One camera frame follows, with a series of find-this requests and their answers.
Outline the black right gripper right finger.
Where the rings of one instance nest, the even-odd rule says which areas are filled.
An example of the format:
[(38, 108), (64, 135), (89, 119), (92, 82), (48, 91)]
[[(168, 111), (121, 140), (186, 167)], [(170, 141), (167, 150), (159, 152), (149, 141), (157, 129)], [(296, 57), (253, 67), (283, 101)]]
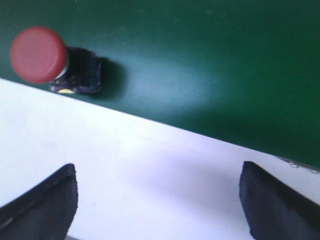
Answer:
[(320, 206), (254, 162), (243, 163), (239, 199), (255, 240), (320, 238)]

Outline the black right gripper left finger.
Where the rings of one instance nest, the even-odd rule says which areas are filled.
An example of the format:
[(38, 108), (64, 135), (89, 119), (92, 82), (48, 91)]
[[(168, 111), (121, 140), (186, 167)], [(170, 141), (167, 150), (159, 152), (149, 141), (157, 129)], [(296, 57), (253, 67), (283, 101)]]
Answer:
[(76, 170), (68, 163), (0, 208), (0, 238), (64, 240), (77, 208)]

